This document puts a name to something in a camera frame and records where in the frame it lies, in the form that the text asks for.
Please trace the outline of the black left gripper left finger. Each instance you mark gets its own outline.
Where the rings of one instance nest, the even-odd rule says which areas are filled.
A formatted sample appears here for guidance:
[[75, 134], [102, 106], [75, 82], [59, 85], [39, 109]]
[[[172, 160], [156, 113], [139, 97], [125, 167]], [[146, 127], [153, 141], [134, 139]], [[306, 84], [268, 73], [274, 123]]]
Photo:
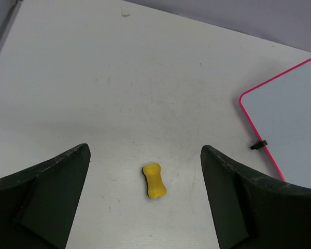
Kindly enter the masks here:
[[80, 144], [0, 178], [0, 248], [66, 248], [89, 163]]

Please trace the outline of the yellow whiteboard eraser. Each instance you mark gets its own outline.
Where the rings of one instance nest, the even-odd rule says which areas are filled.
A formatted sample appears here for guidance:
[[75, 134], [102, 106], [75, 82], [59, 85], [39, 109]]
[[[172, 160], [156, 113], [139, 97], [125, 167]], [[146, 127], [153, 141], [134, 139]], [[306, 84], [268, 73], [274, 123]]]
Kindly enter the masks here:
[[148, 164], [143, 167], [143, 175], [147, 182], [147, 194], [150, 199], [163, 197], [167, 189], [161, 177], [161, 166], [158, 163]]

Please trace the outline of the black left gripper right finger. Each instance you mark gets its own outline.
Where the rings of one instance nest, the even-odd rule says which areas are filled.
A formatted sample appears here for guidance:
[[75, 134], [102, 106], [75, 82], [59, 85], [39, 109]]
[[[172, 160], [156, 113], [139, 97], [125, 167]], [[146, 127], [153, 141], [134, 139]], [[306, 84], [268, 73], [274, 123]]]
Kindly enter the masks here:
[[201, 166], [220, 248], [311, 248], [311, 189], [206, 145]]

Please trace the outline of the pink framed whiteboard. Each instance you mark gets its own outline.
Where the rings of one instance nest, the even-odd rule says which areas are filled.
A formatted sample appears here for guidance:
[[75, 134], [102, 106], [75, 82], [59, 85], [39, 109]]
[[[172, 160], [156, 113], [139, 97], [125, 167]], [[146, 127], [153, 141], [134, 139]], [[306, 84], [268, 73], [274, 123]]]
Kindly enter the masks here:
[[247, 90], [239, 104], [280, 177], [311, 188], [311, 58]]

